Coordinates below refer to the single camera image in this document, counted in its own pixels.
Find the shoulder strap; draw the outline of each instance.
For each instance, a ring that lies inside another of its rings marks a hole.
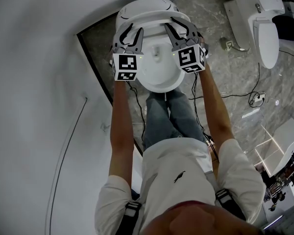
[[[116,235],[130,235],[133,234],[139,210],[142,204],[139,202],[129,202],[125,206],[125,213],[123,215],[121,224],[117,230]]]
[[[228,212],[232,213],[234,216],[246,221],[246,218],[239,207],[239,205],[235,202],[232,197],[232,194],[228,189],[222,189],[216,192],[216,200],[219,204],[226,209]]]
[[[232,213],[234,216],[246,221],[246,218],[239,207],[239,205],[233,199],[231,193],[228,189],[220,189],[216,181],[215,175],[212,171],[205,173],[205,176],[208,182],[212,185],[216,193],[216,206],[221,206],[226,209],[228,212]]]

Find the power adapter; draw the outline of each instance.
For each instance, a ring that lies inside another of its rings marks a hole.
[[[224,49],[226,51],[230,51],[231,48],[233,47],[233,41],[232,40],[228,40],[225,37],[220,38],[220,43],[221,43],[222,49]]]
[[[257,93],[253,98],[253,106],[258,107],[259,104],[255,104],[257,102],[261,102],[261,105],[262,105],[263,102],[265,102],[265,99],[266,99],[266,94],[264,92]]]

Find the gray marble floor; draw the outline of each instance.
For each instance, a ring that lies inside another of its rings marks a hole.
[[[251,51],[240,52],[232,49],[227,52],[220,45],[221,37],[231,39],[236,44],[223,6],[223,3],[228,0],[171,1],[181,12],[190,17],[209,44],[208,63],[221,95],[249,93],[258,79],[258,63],[254,61]],[[110,17],[82,34],[96,68],[111,95],[113,95],[114,79],[109,66],[111,58],[109,50],[114,33],[115,17]],[[194,75],[188,74],[185,75],[180,85],[181,90],[189,98],[193,97],[191,93],[193,82]],[[148,97],[148,91],[138,80],[131,84],[138,90],[139,102],[146,116],[145,100]],[[273,69],[260,67],[260,80],[255,90],[266,93],[266,102],[260,107],[259,112],[246,118],[242,118],[242,115],[253,110],[248,104],[248,96],[232,96],[224,99],[230,115],[233,134],[254,164],[260,162],[259,156],[255,153],[255,147],[269,139],[264,128],[273,134],[277,127],[289,118],[294,118],[294,57],[280,52],[278,62]],[[196,95],[202,95],[200,80],[197,83]],[[143,125],[140,109],[133,92],[128,92],[128,99],[135,139],[142,147]],[[200,122],[205,132],[209,133],[203,99],[198,99],[196,105]],[[257,149],[261,156],[264,156],[266,147],[259,146]]]

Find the leg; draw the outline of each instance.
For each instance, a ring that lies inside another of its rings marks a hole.
[[[205,143],[205,137],[194,116],[188,98],[179,88],[167,93],[170,120],[174,127],[186,138],[193,138]]]
[[[169,120],[164,93],[150,92],[146,104],[147,119],[143,141],[144,150],[159,141],[181,136]]]

